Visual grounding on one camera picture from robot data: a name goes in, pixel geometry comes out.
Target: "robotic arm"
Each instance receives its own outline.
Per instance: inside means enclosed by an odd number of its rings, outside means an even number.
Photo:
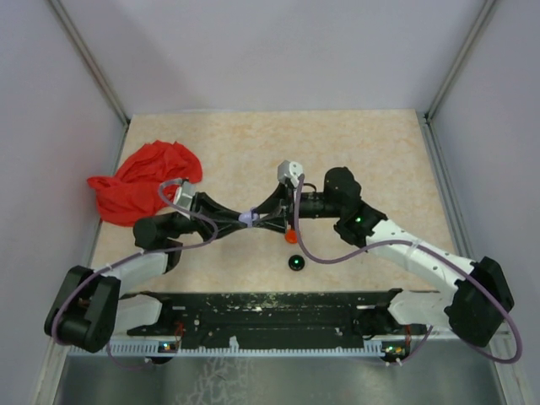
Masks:
[[[294,228],[295,208],[300,219],[336,218],[334,229],[342,240],[359,248],[386,242],[370,249],[370,253],[395,262],[437,289],[437,292],[389,291],[383,311],[393,321],[400,325],[449,327],[472,345],[484,347],[488,344],[503,316],[477,287],[452,270],[448,263],[478,281],[506,311],[510,311],[514,300],[497,262],[488,257],[475,262],[455,256],[409,234],[361,199],[360,184],[345,167],[333,168],[326,173],[323,192],[302,192],[299,189],[302,176],[299,163],[284,161],[278,167],[276,190],[247,213],[219,205],[206,193],[195,192],[194,185],[186,181],[178,188],[174,204],[213,220],[218,226],[216,239],[251,227],[285,233]],[[147,253],[110,270],[106,276],[95,274],[86,267],[72,268],[46,319],[46,333],[52,335],[53,321],[68,299],[72,301],[60,314],[57,336],[65,343],[90,352],[103,348],[113,333],[163,321],[160,319],[166,313],[163,303],[150,294],[120,298],[143,281],[176,266],[181,252],[174,248],[181,243],[175,238],[193,232],[203,240],[210,240],[215,229],[194,215],[180,212],[139,220],[133,227],[135,245]],[[81,289],[80,286],[91,277],[91,282]]]

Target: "black ball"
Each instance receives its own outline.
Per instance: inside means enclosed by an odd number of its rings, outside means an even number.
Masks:
[[[301,255],[293,255],[289,259],[289,267],[291,270],[299,272],[305,266],[305,260]]]

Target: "white wall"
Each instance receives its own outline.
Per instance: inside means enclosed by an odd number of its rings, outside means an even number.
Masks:
[[[540,348],[540,2],[501,2],[435,118],[478,254],[504,267],[537,398]]]
[[[129,114],[416,108],[481,0],[62,0]]]
[[[58,287],[97,225],[122,125],[43,1],[0,2],[0,402],[30,402]]]

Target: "red cloth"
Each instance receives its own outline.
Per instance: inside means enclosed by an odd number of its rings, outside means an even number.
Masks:
[[[197,183],[203,169],[197,156],[179,143],[146,143],[127,158],[113,177],[94,176],[87,182],[96,191],[101,218],[112,224],[133,226],[138,219],[156,214],[165,203],[158,195],[160,183],[170,179]],[[177,186],[165,188],[171,199]]]

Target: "beige table surface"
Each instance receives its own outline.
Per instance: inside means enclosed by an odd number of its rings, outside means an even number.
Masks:
[[[322,189],[328,169],[347,166],[362,197],[409,232],[453,251],[416,113],[398,111],[291,111],[185,113],[135,116],[121,162],[143,144],[178,141],[202,163],[199,191],[226,207],[244,211],[262,202],[277,185],[285,159],[304,166],[306,181]],[[335,220],[305,219],[300,228],[319,257],[353,250],[332,229]],[[196,243],[196,235],[183,237]],[[138,249],[132,230],[103,223],[93,266],[114,262]],[[182,253],[180,264],[139,290],[160,292],[260,292],[430,289],[401,268],[370,254],[332,266],[307,262],[289,269],[301,253],[281,234],[246,229],[210,246]]]

